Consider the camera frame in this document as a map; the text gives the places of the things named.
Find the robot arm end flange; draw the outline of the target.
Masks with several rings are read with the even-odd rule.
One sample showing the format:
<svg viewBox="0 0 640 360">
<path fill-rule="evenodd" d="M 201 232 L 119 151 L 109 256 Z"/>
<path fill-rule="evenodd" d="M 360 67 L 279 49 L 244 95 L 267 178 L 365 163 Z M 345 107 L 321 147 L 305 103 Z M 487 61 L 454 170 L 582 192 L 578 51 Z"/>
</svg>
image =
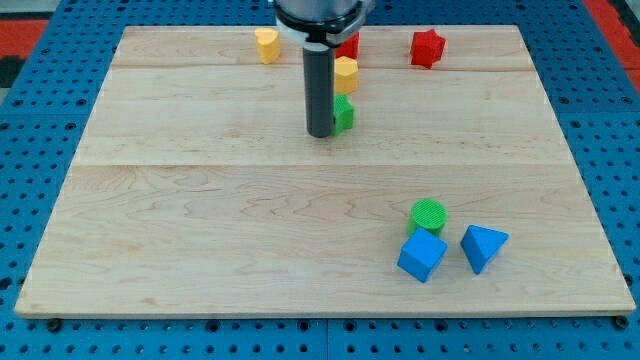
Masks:
<svg viewBox="0 0 640 360">
<path fill-rule="evenodd" d="M 278 28 L 304 46 L 335 48 L 354 36 L 375 0 L 273 0 Z"/>
</svg>

